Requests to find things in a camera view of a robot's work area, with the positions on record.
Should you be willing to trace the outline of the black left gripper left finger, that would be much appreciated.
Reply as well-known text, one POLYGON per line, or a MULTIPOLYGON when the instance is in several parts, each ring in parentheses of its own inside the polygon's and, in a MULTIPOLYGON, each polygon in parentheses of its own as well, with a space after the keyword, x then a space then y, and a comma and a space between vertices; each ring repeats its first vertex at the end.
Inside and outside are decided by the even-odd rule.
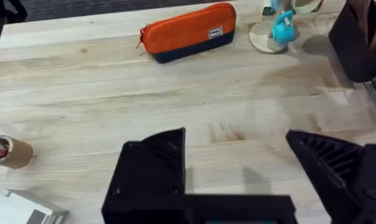
POLYGON ((185 128, 124 143, 101 208, 105 223, 183 223, 183 210, 166 207, 185 194, 185 128))

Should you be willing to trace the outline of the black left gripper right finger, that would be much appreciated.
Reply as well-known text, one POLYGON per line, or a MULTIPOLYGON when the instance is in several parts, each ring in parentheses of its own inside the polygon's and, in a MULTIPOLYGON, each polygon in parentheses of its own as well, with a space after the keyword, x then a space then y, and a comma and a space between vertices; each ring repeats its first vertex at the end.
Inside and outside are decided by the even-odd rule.
POLYGON ((286 140, 333 224, 376 224, 376 144, 293 129, 286 140))

